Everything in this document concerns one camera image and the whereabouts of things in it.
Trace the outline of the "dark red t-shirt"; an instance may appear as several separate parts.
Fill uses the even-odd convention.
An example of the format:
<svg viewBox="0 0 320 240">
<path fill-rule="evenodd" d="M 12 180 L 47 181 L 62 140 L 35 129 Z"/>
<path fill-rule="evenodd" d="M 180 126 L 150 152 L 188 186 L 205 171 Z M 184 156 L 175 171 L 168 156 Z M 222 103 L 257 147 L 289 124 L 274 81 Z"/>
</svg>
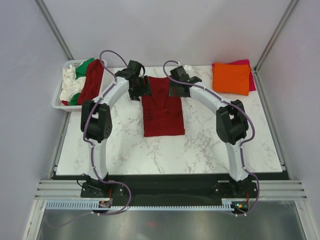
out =
<svg viewBox="0 0 320 240">
<path fill-rule="evenodd" d="M 182 101 L 169 96 L 167 77 L 148 77 L 151 95 L 141 97 L 145 137 L 183 136 L 185 134 Z"/>
</svg>

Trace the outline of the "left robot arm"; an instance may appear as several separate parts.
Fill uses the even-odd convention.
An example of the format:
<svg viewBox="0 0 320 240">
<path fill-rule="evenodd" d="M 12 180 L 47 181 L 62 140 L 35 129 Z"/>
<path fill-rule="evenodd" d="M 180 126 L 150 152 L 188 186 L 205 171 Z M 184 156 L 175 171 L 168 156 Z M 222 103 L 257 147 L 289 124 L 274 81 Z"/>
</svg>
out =
<svg viewBox="0 0 320 240">
<path fill-rule="evenodd" d="M 109 174 L 106 160 L 106 146 L 113 129 L 111 110 L 124 94 L 128 93 L 132 101 L 141 97 L 151 96 L 152 91 L 145 67 L 134 60 L 128 66 L 117 71 L 114 81 L 93 100 L 86 100 L 81 108 L 80 129 L 83 140 L 90 149 L 89 176 L 97 181 L 92 185 L 92 191 L 99 197 L 106 196 L 110 191 L 107 181 Z"/>
</svg>

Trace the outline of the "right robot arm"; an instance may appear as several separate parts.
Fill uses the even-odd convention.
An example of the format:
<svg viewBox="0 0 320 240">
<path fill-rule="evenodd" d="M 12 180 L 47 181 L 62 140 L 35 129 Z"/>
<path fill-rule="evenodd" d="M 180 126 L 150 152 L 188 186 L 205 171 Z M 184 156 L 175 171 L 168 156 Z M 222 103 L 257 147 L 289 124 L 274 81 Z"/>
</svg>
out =
<svg viewBox="0 0 320 240">
<path fill-rule="evenodd" d="M 244 169 L 244 154 L 241 150 L 241 142 L 249 129 L 242 102 L 224 100 L 218 93 L 207 88 L 199 77 L 190 77 L 183 66 L 172 69 L 168 77 L 171 97 L 192 98 L 215 114 L 216 133 L 225 143 L 229 175 L 234 180 L 229 184 L 229 191 L 235 197 L 242 196 L 247 191 L 243 180 L 249 175 Z"/>
</svg>

